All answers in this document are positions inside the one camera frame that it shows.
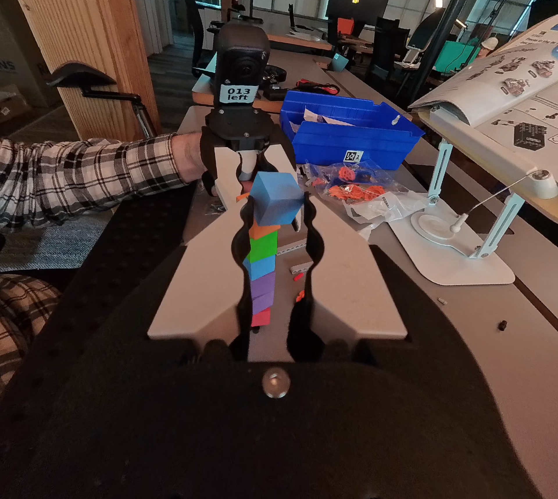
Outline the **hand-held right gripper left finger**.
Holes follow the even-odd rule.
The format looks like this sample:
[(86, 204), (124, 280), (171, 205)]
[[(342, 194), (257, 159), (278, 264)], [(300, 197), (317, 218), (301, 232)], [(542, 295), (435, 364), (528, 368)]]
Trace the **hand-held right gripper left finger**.
[(249, 337), (250, 250), (254, 198), (233, 203), (186, 245), (147, 332), (153, 340), (234, 340)]

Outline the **blue foam cube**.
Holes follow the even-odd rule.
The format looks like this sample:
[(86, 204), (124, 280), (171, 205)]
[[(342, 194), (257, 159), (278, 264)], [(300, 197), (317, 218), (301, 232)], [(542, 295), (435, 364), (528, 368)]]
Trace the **blue foam cube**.
[(246, 267), (250, 281), (259, 279), (269, 273), (274, 272), (276, 265), (276, 255), (272, 254), (268, 257), (261, 258), (251, 262), (248, 257), (243, 261)]
[(293, 174), (284, 172), (258, 172), (250, 196), (255, 201), (255, 221), (261, 227), (291, 224), (304, 201)]

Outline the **orange foam cube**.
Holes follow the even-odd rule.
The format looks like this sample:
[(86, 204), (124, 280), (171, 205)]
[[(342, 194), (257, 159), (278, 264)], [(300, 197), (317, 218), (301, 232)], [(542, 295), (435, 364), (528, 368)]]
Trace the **orange foam cube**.
[(248, 230), (248, 234), (251, 239), (259, 239), (269, 235), (270, 233), (278, 231), (280, 228), (281, 225), (259, 226), (254, 219), (252, 226)]

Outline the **clear bag of orange gears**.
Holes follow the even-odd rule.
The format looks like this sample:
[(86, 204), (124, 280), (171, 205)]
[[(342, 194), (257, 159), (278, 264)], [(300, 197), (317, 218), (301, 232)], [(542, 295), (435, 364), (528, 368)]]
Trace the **clear bag of orange gears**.
[(359, 204), (371, 202), (387, 193), (407, 193), (388, 171), (372, 160), (358, 163), (338, 162), (329, 166), (304, 165), (310, 186), (324, 200)]

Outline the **green foam cube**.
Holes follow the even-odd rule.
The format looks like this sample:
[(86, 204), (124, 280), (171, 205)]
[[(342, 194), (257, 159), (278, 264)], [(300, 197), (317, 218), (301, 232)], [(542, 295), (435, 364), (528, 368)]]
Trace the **green foam cube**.
[(247, 259), (250, 263), (275, 256), (277, 252), (278, 231), (272, 231), (259, 238), (249, 238), (250, 251)]

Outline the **white paper sheet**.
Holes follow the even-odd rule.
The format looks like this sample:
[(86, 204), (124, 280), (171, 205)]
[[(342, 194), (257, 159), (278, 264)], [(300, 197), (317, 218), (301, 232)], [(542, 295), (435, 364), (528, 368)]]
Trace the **white paper sheet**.
[(347, 122), (338, 119), (329, 118), (321, 114), (311, 112), (310, 110), (308, 110), (308, 108), (305, 108), (303, 112), (303, 119), (304, 121), (309, 121), (314, 123), (327, 123), (327, 124), (336, 124), (336, 125), (345, 125), (345, 126), (350, 125)]

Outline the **white metal stand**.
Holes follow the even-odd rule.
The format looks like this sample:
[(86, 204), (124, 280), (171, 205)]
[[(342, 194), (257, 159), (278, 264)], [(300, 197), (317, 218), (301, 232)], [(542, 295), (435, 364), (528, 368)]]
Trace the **white metal stand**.
[(466, 222), (452, 234), (449, 227), (459, 215), (440, 197), (452, 150), (452, 144), (441, 141), (428, 191), (429, 205), (391, 222), (390, 228), (417, 270), (437, 285), (512, 284), (516, 276), (496, 249), (525, 200), (515, 193), (508, 196), (485, 240)]

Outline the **wooden topped table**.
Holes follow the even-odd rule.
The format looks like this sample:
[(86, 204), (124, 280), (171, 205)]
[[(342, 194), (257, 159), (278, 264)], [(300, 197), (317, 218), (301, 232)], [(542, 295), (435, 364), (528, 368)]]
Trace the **wooden topped table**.
[(307, 35), (305, 33), (275, 33), (266, 32), (270, 42), (280, 43), (290, 46), (302, 47), (304, 49), (312, 49), (321, 52), (330, 52), (332, 45), (320, 37), (315, 35)]

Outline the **black office chair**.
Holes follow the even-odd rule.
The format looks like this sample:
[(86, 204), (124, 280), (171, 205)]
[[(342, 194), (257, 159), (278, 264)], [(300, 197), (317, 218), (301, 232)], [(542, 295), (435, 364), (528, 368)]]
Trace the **black office chair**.
[(192, 52), (192, 75), (195, 78), (201, 76), (199, 61), (201, 58), (204, 42), (204, 26), (199, 13), (196, 0), (185, 0), (186, 16), (194, 35), (194, 48)]
[(371, 62), (365, 76), (367, 84), (388, 81), (394, 71), (396, 57), (405, 56), (410, 30), (400, 28), (399, 22), (398, 19), (377, 18)]

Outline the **large wooden pillar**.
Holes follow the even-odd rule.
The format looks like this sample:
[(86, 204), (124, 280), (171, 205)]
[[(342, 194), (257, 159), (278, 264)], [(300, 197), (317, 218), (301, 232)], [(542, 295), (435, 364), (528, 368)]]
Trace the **large wooden pillar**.
[(85, 63), (141, 96), (155, 131), (161, 123), (135, 0), (18, 0), (50, 71)]

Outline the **green board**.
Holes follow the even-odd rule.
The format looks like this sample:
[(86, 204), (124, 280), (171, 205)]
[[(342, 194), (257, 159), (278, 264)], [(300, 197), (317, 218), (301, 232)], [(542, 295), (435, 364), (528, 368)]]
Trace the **green board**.
[(433, 70), (441, 74), (450, 74), (453, 71), (461, 69), (471, 55), (471, 60), (474, 60), (478, 55), (480, 47), (474, 49), (475, 47), (473, 45), (446, 41), (436, 59)]

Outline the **brown printed cardboard carton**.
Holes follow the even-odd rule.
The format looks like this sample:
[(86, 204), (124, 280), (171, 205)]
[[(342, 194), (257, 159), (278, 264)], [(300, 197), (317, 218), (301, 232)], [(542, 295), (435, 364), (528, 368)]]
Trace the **brown printed cardboard carton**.
[(1, 0), (1, 123), (31, 111), (58, 107), (47, 85), (50, 71), (18, 0)]

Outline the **black steel pillar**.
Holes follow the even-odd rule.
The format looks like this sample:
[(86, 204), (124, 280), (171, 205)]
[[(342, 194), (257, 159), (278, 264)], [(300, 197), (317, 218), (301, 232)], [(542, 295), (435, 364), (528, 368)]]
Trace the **black steel pillar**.
[(415, 77), (409, 86), (408, 106), (410, 106), (410, 104), (417, 99), (417, 93), (429, 76), (437, 57), (454, 26), (455, 20), (458, 18), (458, 15), (465, 3), (466, 0), (450, 0), (443, 17), (423, 54)]

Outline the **instruction booklet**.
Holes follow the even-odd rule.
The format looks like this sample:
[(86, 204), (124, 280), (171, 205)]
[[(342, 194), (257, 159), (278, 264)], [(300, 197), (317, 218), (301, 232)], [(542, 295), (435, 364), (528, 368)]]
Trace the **instruction booklet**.
[(519, 154), (557, 162), (557, 16), (411, 104), (446, 110)]

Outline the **red handled tool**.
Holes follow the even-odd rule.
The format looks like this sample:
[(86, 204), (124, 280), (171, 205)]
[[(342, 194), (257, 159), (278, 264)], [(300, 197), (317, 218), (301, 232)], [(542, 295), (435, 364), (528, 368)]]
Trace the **red handled tool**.
[(307, 79), (300, 79), (299, 81), (297, 81), (293, 90), (309, 92), (313, 94), (336, 96), (340, 92), (340, 87), (336, 84), (322, 84)]

